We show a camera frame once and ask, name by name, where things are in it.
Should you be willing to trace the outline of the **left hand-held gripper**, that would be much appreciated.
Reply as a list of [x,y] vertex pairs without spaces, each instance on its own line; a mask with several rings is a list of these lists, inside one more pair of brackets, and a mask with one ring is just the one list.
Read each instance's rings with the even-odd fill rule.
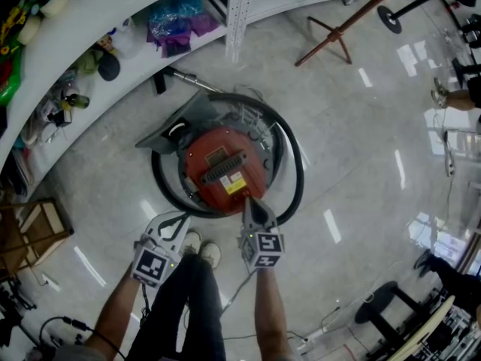
[[147,235],[135,242],[130,277],[143,285],[159,288],[181,261],[179,249],[190,223],[191,217],[183,212],[167,212],[154,217],[146,228]]

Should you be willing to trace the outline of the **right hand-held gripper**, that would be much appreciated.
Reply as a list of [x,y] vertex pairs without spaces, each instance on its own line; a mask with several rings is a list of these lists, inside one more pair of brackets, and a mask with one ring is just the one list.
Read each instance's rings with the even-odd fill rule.
[[245,198],[243,225],[237,240],[249,273],[273,268],[284,255],[284,237],[276,225],[274,212],[261,199]]

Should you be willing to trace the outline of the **red vacuum cleaner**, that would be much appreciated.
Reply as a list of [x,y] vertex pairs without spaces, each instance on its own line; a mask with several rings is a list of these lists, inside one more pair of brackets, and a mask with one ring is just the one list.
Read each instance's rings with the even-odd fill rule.
[[154,75],[159,93],[166,90],[166,77],[198,91],[135,145],[150,150],[153,176],[165,199],[179,211],[204,219],[240,213],[247,201],[260,201],[269,190],[290,146],[295,188],[274,221],[281,226],[290,220],[304,194],[304,169],[286,120],[261,100],[224,92],[172,67]]

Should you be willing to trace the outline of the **person's left forearm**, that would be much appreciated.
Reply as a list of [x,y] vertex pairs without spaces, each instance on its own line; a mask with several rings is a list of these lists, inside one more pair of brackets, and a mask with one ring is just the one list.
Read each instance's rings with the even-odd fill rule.
[[[125,273],[104,304],[95,325],[95,332],[79,350],[81,361],[113,361],[116,349],[120,348],[128,328],[130,314],[135,303],[140,283]],[[162,315],[163,301],[156,297],[147,321],[136,337],[137,344],[131,347],[133,361],[160,361],[160,346],[154,346],[153,328]]]

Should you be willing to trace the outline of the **person's white shoe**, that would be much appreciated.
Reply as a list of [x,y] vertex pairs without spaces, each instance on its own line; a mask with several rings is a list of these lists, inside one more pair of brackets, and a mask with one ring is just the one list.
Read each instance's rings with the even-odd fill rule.
[[201,244],[200,257],[206,261],[213,270],[216,270],[221,258],[222,253],[220,246],[213,241],[206,241]]
[[189,230],[183,239],[183,243],[181,244],[180,255],[185,257],[191,254],[199,254],[201,243],[201,235],[195,230]]

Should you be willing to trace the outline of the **white power strip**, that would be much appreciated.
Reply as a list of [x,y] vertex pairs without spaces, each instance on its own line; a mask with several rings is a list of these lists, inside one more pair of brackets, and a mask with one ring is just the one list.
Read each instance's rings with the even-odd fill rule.
[[451,148],[449,146],[448,131],[443,131],[443,147],[445,153],[445,170],[448,177],[452,177],[455,174],[455,164],[452,158]]
[[325,334],[324,331],[322,331],[321,329],[318,329],[315,332],[312,332],[312,333],[302,337],[300,347],[305,347],[309,344],[313,344],[316,340],[321,338],[324,334]]

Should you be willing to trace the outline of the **small black box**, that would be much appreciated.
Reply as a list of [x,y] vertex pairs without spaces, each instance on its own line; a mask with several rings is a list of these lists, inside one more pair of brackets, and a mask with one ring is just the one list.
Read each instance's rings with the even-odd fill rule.
[[72,114],[70,110],[60,110],[56,113],[48,114],[47,119],[56,127],[62,128],[72,123]]

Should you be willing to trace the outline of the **black round stool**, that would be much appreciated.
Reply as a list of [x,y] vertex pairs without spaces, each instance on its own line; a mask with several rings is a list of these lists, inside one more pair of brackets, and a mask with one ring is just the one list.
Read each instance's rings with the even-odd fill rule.
[[[383,317],[383,312],[392,304],[394,299],[401,300],[414,313],[413,319],[407,323],[407,328],[404,330],[395,329]],[[386,361],[407,343],[433,313],[408,296],[395,281],[390,281],[376,289],[357,310],[354,318],[358,325],[372,324],[384,338],[384,342],[379,349],[367,352],[366,361]],[[419,361],[414,357],[414,354],[409,356],[406,361]]]

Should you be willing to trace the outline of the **green cloth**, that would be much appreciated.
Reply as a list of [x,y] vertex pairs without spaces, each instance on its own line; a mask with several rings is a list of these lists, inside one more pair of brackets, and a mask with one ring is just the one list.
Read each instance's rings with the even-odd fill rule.
[[101,50],[88,49],[74,63],[80,75],[92,75],[98,71],[100,59],[104,53]]

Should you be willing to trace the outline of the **small labelled bottle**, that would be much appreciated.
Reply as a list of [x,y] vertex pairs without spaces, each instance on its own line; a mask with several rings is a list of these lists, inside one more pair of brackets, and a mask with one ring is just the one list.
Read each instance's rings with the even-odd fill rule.
[[99,38],[96,41],[96,44],[108,53],[116,55],[116,48],[113,45],[113,40],[109,33],[106,33]]

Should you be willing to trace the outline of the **round wooden table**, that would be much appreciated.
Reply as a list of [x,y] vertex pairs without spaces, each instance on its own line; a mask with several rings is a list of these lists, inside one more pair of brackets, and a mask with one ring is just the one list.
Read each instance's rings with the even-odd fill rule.
[[412,356],[440,325],[452,307],[454,301],[455,297],[450,296],[407,341],[407,343],[398,349],[386,361],[406,361],[409,356]]

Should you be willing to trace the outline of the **purple and blue plastic bag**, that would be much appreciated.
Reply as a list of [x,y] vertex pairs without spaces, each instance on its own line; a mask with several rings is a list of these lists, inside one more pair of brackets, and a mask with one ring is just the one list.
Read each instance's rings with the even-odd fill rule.
[[192,35],[200,38],[218,27],[202,0],[160,0],[150,8],[147,42],[167,59],[190,52]]

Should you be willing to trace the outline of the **white metal shelving unit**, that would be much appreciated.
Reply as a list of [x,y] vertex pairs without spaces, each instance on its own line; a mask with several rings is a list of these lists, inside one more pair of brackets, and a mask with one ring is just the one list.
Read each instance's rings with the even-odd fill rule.
[[[64,71],[108,30],[158,0],[69,0],[58,15],[45,20],[35,38],[22,54],[22,82],[8,105],[8,127],[0,137],[0,168],[23,126],[51,86]],[[221,37],[235,43],[242,39],[241,29],[247,24],[284,11],[330,0],[220,0],[228,3],[228,11],[214,31],[194,37],[193,49],[203,47]],[[38,142],[28,157],[32,174],[29,193],[43,180],[71,144],[105,111],[124,95],[156,72],[170,64],[160,50],[146,41],[147,32],[136,28],[137,52],[121,60],[119,75],[111,82],[94,74],[81,86],[90,92],[90,104],[77,110],[72,122],[50,142]]]

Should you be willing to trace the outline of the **green snack packet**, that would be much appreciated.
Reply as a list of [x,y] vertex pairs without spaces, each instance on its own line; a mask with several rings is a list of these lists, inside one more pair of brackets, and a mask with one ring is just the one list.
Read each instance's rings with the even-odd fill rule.
[[0,106],[7,107],[21,84],[22,46],[0,58]]

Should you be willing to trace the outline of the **sunflower pot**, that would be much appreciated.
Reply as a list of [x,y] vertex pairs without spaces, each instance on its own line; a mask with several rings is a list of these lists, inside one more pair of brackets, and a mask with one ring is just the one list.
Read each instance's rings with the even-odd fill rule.
[[28,14],[23,8],[13,7],[7,18],[0,25],[0,48],[8,46],[10,41],[19,41],[27,45],[41,26],[41,18]]

